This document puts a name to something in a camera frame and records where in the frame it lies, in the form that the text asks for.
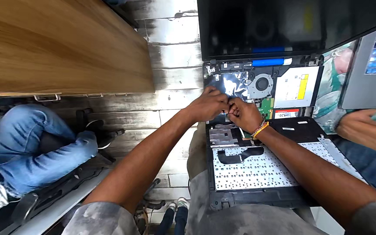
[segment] green circuit board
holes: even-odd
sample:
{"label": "green circuit board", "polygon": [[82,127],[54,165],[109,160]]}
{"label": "green circuit board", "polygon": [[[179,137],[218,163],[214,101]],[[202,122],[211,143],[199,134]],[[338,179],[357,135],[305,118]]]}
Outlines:
{"label": "green circuit board", "polygon": [[274,108],[274,98],[266,98],[261,102],[261,107],[258,110],[265,117],[266,120],[272,119],[272,110]]}

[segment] gray shirt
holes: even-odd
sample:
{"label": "gray shirt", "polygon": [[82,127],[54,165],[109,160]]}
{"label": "gray shirt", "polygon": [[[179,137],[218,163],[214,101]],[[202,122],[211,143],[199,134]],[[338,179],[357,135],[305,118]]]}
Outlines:
{"label": "gray shirt", "polygon": [[[208,175],[204,171],[191,181],[191,206],[186,234],[189,235],[325,235],[288,208],[240,205],[212,211],[208,199]],[[353,216],[348,234],[376,234],[376,202]],[[133,216],[111,202],[94,202],[80,207],[66,226],[64,235],[139,235]]]}

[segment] metal handle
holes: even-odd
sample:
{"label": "metal handle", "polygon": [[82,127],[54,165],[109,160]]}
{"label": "metal handle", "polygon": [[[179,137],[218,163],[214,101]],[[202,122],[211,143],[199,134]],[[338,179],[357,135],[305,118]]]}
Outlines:
{"label": "metal handle", "polygon": [[55,95],[55,99],[41,99],[43,97],[39,96],[39,95],[34,95],[34,99],[38,102],[47,102],[47,101],[58,101],[60,100],[60,95],[58,94],[54,94]]}
{"label": "metal handle", "polygon": [[102,93],[100,94],[86,94],[86,97],[88,98],[102,98],[104,95]]}

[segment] yellow thread bracelet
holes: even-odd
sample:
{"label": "yellow thread bracelet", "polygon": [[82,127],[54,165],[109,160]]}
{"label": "yellow thread bracelet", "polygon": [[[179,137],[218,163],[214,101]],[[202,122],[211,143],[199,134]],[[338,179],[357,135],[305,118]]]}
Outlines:
{"label": "yellow thread bracelet", "polygon": [[256,136],[259,134],[259,132],[261,132],[263,129],[265,129],[265,127],[269,126],[269,123],[266,122],[261,128],[257,129],[254,133],[253,133],[253,138],[256,138]]}

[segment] yellow label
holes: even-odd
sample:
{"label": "yellow label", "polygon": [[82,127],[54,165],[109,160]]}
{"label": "yellow label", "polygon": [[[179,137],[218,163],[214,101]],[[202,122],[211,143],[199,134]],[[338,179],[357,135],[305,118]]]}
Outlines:
{"label": "yellow label", "polygon": [[298,90],[297,99],[304,99],[304,94],[306,94],[308,82],[308,74],[301,75],[300,89]]}

